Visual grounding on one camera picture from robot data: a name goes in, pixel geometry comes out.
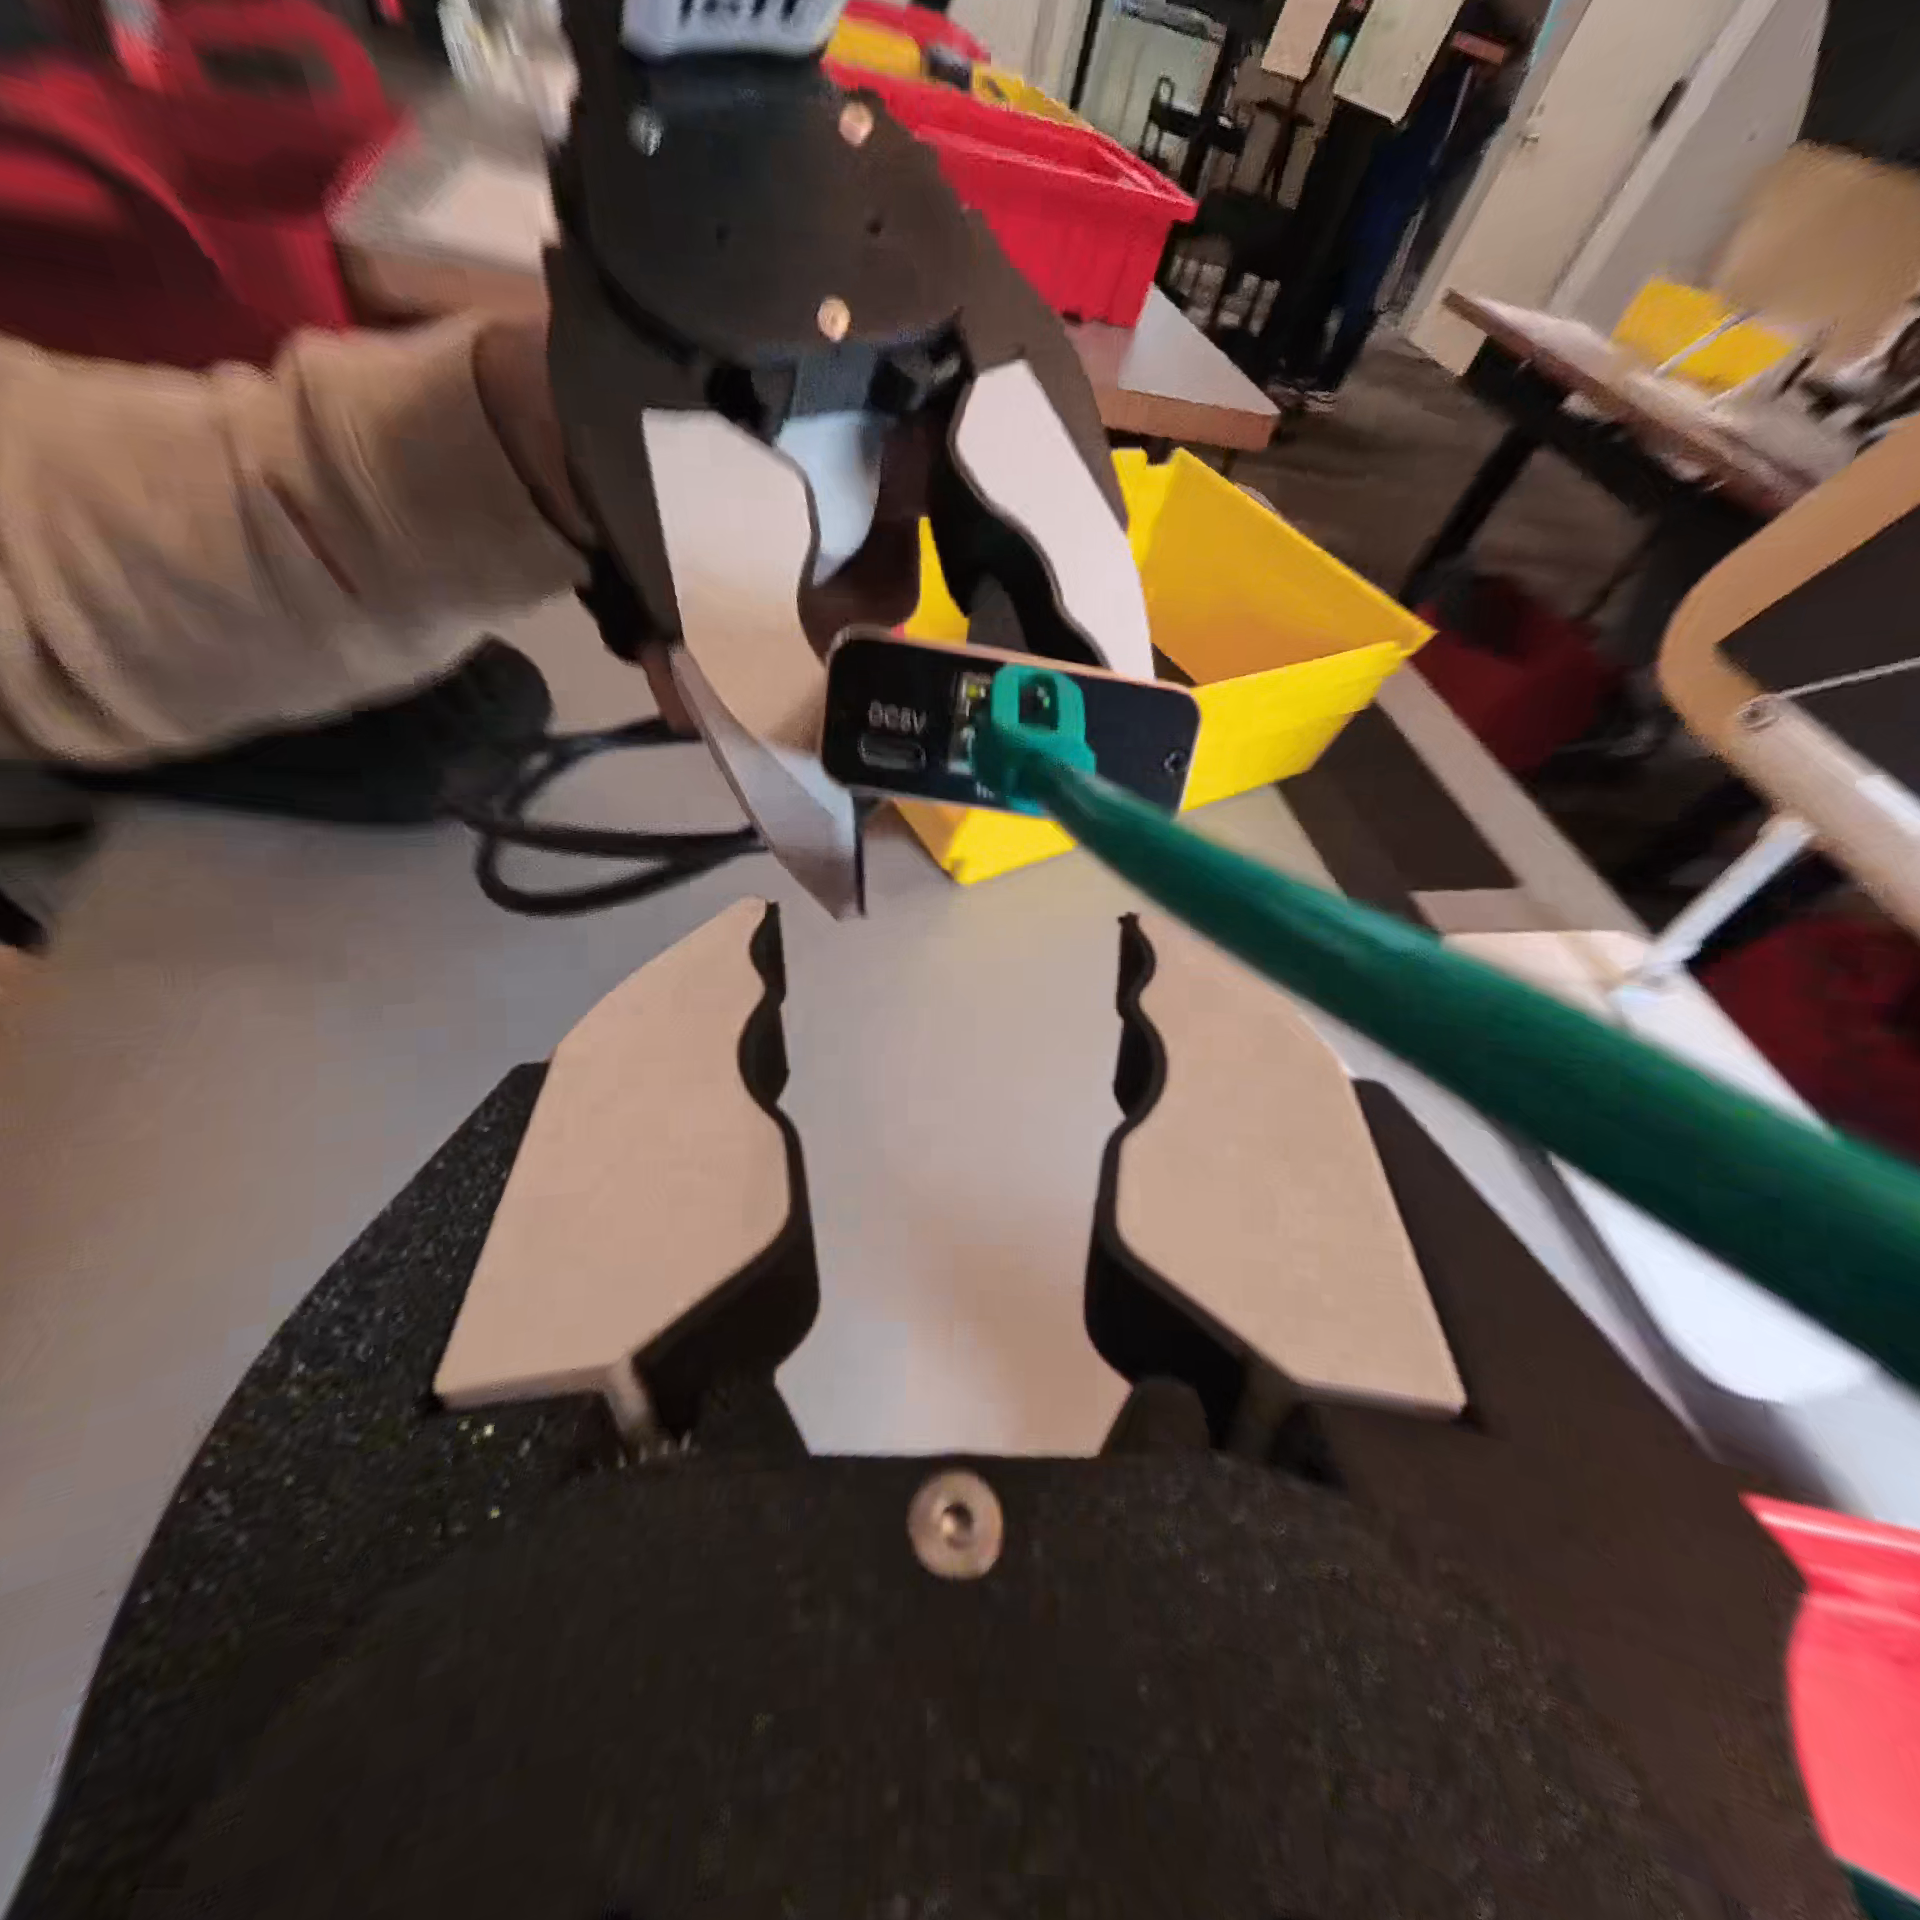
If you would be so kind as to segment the person's left hand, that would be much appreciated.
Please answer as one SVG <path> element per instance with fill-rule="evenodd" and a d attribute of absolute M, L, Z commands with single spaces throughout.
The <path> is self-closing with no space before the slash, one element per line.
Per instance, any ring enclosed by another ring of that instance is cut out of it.
<path fill-rule="evenodd" d="M 572 486 L 546 364 L 546 323 L 488 320 L 472 346 L 472 371 L 488 420 L 542 520 L 585 560 L 596 529 Z"/>

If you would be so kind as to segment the red plastic crate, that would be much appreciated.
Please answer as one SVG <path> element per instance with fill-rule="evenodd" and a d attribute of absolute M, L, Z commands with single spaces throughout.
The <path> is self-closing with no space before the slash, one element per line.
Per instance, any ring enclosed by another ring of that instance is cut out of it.
<path fill-rule="evenodd" d="M 934 149 L 952 192 L 1063 320 L 1135 329 L 1195 201 L 1113 138 L 934 80 L 827 62 Z"/>

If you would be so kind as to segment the black ethernet adapter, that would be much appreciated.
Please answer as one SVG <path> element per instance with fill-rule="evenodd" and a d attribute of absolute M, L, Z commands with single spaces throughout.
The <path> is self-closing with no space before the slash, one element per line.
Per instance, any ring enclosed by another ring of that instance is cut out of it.
<path fill-rule="evenodd" d="M 827 657 L 820 762 L 830 779 L 888 801 L 1039 813 L 1006 781 L 995 720 L 1066 737 L 1066 762 L 1160 812 L 1185 803 L 1202 730 L 1191 690 L 1155 678 L 852 632 Z"/>

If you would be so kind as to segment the person's left forearm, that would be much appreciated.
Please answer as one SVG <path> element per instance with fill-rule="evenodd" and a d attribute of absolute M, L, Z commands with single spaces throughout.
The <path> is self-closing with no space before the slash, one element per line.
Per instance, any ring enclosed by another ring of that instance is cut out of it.
<path fill-rule="evenodd" d="M 124 769 L 330 720 L 585 585 L 478 397 L 488 320 L 304 332 L 265 371 L 4 341 L 4 762 Z"/>

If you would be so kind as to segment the red plastic bin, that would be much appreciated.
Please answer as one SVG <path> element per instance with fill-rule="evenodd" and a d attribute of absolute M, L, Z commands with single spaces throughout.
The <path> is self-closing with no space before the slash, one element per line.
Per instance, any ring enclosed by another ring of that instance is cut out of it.
<path fill-rule="evenodd" d="M 1745 1494 L 1804 1581 L 1786 1652 L 1792 1744 L 1862 1914 L 1918 1916 L 1918 1534 Z"/>

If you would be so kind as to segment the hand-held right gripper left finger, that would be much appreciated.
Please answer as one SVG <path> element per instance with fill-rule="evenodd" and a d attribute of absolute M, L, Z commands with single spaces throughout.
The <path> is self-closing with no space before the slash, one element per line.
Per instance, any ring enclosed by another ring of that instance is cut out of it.
<path fill-rule="evenodd" d="M 743 899 L 558 1044 L 438 1402 L 596 1400 L 625 1438 L 682 1438 L 718 1385 L 770 1378 L 820 1309 L 784 1085 L 782 916 Z"/>

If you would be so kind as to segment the yellow plastic bin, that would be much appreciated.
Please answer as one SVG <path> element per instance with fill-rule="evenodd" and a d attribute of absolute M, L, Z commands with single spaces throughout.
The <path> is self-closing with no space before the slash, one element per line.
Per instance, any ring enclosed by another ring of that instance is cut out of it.
<path fill-rule="evenodd" d="M 1202 720 L 1185 809 L 1310 772 L 1433 626 L 1188 451 L 1113 466 L 1153 640 Z"/>
<path fill-rule="evenodd" d="M 1649 278 L 1633 294 L 1610 338 L 1654 374 L 1712 395 L 1786 369 L 1804 347 L 1790 329 L 1670 276 Z"/>

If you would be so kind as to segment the wooden book stand white base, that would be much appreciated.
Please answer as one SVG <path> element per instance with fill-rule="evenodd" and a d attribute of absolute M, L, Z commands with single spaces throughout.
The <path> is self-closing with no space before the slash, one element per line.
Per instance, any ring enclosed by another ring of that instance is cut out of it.
<path fill-rule="evenodd" d="M 1560 992 L 1690 1065 L 1817 1116 L 1704 988 L 1721 953 L 1810 916 L 1918 931 L 1916 424 L 1716 565 L 1660 653 L 1666 705 L 1761 803 L 1761 834 L 1655 939 L 1459 932 L 1452 946 Z M 1787 1498 L 1916 1529 L 1916 1390 L 1535 1157 L 1595 1260 L 1627 1348 L 1694 1430 Z"/>

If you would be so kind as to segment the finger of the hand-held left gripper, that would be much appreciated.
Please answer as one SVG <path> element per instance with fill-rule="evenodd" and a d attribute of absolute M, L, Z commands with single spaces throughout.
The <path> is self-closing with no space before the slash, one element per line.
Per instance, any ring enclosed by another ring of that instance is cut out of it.
<path fill-rule="evenodd" d="M 859 918 L 863 827 L 824 765 L 826 664 L 800 605 L 818 547 L 806 472 L 710 411 L 650 410 L 641 443 L 679 694 L 768 856 L 827 916 Z"/>
<path fill-rule="evenodd" d="M 972 650 L 1153 682 L 1155 642 L 1104 445 L 1088 457 L 1025 360 L 928 397 L 928 530 Z"/>

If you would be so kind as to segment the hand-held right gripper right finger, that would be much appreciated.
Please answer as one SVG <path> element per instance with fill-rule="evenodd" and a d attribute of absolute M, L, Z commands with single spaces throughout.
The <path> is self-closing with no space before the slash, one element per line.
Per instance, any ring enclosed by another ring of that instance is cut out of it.
<path fill-rule="evenodd" d="M 1118 1124 L 1084 1316 L 1215 1449 L 1280 1403 L 1449 1424 L 1470 1394 L 1353 1074 L 1313 1019 L 1161 913 L 1118 926 Z"/>

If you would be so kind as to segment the white door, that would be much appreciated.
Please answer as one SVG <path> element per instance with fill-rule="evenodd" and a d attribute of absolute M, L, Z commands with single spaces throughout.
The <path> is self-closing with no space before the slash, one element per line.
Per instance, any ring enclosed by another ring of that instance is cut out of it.
<path fill-rule="evenodd" d="M 1610 332 L 1644 283 L 1706 282 L 1804 125 L 1826 22 L 1825 2 L 1553 4 L 1409 342 L 1464 373 L 1481 332 L 1452 297 Z"/>

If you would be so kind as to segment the yellow plastic crate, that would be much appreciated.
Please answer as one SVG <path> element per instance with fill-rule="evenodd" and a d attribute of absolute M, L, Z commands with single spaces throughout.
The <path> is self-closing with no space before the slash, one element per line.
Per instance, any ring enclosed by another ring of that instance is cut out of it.
<path fill-rule="evenodd" d="M 940 84 L 985 105 L 1042 116 L 1063 125 L 1086 122 L 1042 86 L 999 66 L 983 42 L 928 8 L 847 2 L 824 59 L 838 75 Z"/>

